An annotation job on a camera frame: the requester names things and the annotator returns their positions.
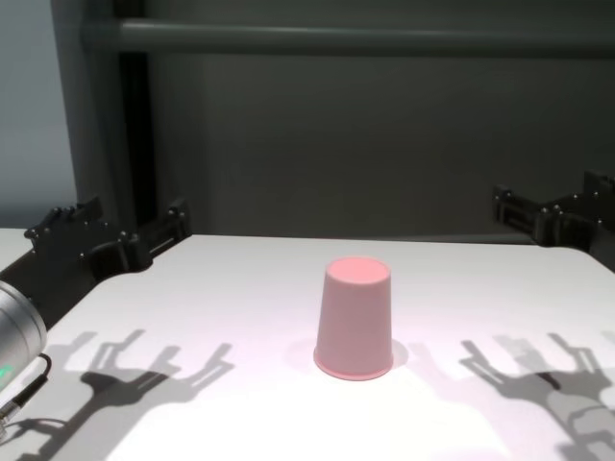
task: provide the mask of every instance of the metal frame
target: metal frame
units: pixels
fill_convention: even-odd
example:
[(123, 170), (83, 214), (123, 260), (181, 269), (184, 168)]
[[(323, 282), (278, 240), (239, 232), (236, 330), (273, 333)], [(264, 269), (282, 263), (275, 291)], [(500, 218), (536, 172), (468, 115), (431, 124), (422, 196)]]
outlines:
[(253, 27), (126, 19), (91, 24), (84, 45), (119, 53), (615, 58), (615, 31), (583, 33)]
[[(114, 2), (115, 20), (94, 19), (81, 30), (86, 53), (119, 58), (134, 210), (143, 225), (156, 217), (156, 159), (147, 55), (154, 53), (346, 57), (613, 59), (615, 30), (591, 24), (573, 32), (501, 30), (374, 30), (188, 24), (144, 18), (143, 0)], [(511, 235), (468, 241), (526, 243)], [(462, 236), (454, 241), (466, 241)]]

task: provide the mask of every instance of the table surface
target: table surface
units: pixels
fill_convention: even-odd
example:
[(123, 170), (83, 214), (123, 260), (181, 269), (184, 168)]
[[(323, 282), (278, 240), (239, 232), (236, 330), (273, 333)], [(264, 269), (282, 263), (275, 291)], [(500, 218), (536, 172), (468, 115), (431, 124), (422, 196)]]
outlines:
[[(28, 248), (0, 230), (0, 267)], [(343, 255), (392, 271), (395, 367), (371, 381), (312, 361)], [(0, 459), (613, 460), (614, 303), (566, 249), (194, 236), (51, 330)]]

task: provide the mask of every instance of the pink cup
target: pink cup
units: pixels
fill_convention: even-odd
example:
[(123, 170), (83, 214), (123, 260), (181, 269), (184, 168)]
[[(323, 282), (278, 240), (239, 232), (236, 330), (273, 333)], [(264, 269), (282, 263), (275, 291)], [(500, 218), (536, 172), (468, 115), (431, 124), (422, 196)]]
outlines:
[(385, 264), (346, 257), (329, 265), (314, 361), (328, 375), (354, 381), (392, 368), (391, 272)]

